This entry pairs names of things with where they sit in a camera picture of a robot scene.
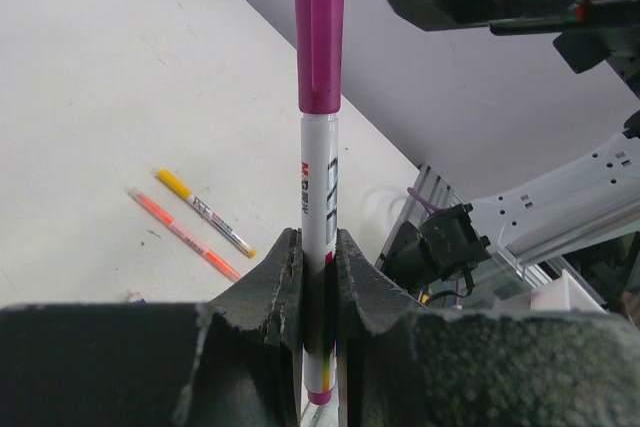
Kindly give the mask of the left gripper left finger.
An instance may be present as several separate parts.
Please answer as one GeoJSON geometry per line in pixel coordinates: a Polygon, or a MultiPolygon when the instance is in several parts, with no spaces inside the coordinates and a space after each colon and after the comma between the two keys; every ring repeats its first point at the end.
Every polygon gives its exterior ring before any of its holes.
{"type": "Polygon", "coordinates": [[[295,426],[302,254],[284,230],[208,302],[1,312],[5,426],[295,426]]]}

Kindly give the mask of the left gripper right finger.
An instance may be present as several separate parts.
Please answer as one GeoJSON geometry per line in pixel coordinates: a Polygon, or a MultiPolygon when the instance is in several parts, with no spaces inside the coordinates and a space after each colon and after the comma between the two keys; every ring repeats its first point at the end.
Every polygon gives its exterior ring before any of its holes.
{"type": "Polygon", "coordinates": [[[343,426],[635,426],[639,333],[615,315],[434,309],[341,231],[343,426]]]}

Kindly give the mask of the orange highlighter pen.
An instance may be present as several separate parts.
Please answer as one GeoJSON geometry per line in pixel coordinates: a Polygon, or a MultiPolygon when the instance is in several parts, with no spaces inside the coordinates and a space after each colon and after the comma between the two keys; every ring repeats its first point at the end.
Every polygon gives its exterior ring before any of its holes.
{"type": "Polygon", "coordinates": [[[186,227],[182,226],[174,217],[168,214],[146,194],[135,188],[129,189],[127,194],[229,281],[237,282],[241,278],[241,275],[229,263],[208,248],[204,242],[190,233],[186,227]]]}

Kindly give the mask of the white marker yellow end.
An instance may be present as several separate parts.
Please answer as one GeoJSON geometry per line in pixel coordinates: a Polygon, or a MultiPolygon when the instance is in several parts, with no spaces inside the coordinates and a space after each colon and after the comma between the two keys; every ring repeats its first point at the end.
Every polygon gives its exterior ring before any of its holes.
{"type": "Polygon", "coordinates": [[[248,258],[254,258],[256,250],[245,242],[235,230],[226,223],[212,208],[193,193],[182,181],[167,169],[156,172],[155,177],[168,187],[174,194],[190,205],[204,220],[213,226],[221,235],[231,242],[248,258]]]}

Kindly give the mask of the white pen purple end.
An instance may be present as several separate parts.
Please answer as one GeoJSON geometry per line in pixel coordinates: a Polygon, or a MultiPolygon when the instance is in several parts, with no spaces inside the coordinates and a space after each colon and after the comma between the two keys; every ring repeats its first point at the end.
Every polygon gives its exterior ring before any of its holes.
{"type": "Polygon", "coordinates": [[[301,120],[301,247],[304,280],[303,381],[308,400],[325,405],[335,386],[338,121],[301,120]]]}

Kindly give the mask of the purple pen cap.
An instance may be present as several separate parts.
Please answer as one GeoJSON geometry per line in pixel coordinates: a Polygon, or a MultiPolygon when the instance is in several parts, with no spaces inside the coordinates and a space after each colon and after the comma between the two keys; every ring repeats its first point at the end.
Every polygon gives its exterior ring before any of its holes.
{"type": "Polygon", "coordinates": [[[306,114],[341,106],[344,0],[294,0],[298,105],[306,114]]]}

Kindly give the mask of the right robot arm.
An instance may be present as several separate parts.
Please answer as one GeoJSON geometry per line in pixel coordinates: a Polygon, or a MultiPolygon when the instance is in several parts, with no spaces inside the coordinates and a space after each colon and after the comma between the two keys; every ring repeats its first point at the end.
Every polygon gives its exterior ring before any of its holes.
{"type": "MultiPolygon", "coordinates": [[[[424,31],[486,27],[497,36],[550,34],[575,73],[608,64],[639,88],[639,0],[387,0],[424,31]]],[[[473,224],[525,268],[611,238],[639,217],[639,119],[583,157],[473,201],[473,224]]]]}

